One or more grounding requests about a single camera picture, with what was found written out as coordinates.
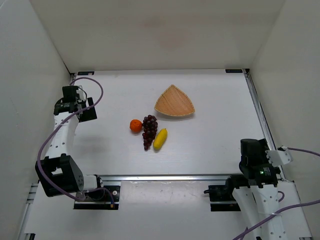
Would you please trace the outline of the fake orange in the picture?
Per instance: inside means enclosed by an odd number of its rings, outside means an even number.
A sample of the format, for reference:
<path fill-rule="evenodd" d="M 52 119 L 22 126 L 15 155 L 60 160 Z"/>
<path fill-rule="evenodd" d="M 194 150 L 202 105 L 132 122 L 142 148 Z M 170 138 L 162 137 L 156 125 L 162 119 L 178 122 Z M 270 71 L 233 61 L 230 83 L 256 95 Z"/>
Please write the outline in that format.
<path fill-rule="evenodd" d="M 138 119 L 133 119 L 129 124 L 129 128 L 133 133 L 139 133 L 143 128 L 143 123 Z"/>

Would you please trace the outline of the fake purple grape bunch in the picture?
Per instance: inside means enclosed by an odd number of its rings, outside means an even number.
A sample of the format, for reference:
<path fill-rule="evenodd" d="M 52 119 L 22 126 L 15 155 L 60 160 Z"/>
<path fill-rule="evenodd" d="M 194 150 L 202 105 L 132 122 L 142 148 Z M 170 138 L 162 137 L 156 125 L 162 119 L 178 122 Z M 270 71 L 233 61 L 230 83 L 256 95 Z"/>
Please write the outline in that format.
<path fill-rule="evenodd" d="M 143 146 L 144 150 L 147 151 L 151 145 L 153 140 L 156 138 L 158 131 L 158 122 L 157 118 L 154 115 L 145 116 L 142 122 L 142 138 L 143 138 Z"/>

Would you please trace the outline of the fake yellow lemon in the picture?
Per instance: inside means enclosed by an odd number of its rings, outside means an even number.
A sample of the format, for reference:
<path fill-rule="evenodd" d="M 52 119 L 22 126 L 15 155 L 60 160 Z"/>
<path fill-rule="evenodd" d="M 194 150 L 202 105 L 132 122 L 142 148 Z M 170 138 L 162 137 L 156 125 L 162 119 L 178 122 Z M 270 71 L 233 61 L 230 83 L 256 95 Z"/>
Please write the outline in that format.
<path fill-rule="evenodd" d="M 166 128 L 163 128 L 160 130 L 160 132 L 157 134 L 156 138 L 153 142 L 153 148 L 155 151 L 159 151 L 162 146 L 164 145 L 166 139 L 168 137 L 168 131 Z"/>

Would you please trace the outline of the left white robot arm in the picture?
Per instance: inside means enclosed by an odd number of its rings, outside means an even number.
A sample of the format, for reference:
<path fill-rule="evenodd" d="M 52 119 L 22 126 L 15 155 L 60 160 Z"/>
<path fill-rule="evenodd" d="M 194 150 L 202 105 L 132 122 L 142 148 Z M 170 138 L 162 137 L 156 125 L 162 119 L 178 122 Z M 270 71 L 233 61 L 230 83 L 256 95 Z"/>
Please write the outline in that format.
<path fill-rule="evenodd" d="M 78 202 L 99 201 L 105 195 L 101 177 L 84 175 L 71 157 L 78 124 L 97 119 L 94 101 L 81 86 L 64 86 L 62 93 L 53 110 L 55 133 L 46 141 L 46 154 L 35 164 L 36 173 L 48 197 L 81 193 L 74 198 Z"/>

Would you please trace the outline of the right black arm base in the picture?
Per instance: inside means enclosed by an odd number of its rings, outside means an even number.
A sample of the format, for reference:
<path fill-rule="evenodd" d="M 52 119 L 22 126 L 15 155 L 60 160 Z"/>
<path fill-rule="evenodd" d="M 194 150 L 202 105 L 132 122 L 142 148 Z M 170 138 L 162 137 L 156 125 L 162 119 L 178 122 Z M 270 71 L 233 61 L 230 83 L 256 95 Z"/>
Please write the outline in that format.
<path fill-rule="evenodd" d="M 211 212 L 240 212 L 240 207 L 232 195 L 234 185 L 230 178 L 222 185 L 209 185 L 203 191 L 209 196 Z"/>

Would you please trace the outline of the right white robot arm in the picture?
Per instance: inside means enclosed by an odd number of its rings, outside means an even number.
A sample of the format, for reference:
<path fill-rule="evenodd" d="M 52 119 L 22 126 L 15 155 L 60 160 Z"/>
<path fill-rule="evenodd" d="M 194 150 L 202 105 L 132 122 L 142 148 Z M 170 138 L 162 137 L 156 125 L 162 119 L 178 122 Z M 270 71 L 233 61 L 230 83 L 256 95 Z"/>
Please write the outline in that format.
<path fill-rule="evenodd" d="M 280 166 L 293 161 L 288 148 L 270 150 L 265 139 L 240 141 L 240 175 L 226 181 L 228 193 L 242 213 L 251 240 L 286 240 L 288 238 L 278 195 Z"/>

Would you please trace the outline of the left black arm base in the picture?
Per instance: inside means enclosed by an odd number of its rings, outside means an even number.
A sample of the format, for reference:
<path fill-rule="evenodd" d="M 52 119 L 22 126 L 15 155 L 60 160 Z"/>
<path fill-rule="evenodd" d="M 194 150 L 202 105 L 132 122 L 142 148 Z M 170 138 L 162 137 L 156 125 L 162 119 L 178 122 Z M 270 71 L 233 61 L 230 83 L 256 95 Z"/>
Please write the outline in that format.
<path fill-rule="evenodd" d="M 103 187 L 107 189 L 97 192 L 86 193 L 85 200 L 82 202 L 75 201 L 73 204 L 74 210 L 108 210 L 116 211 L 119 209 L 121 196 L 121 182 L 104 181 Z"/>

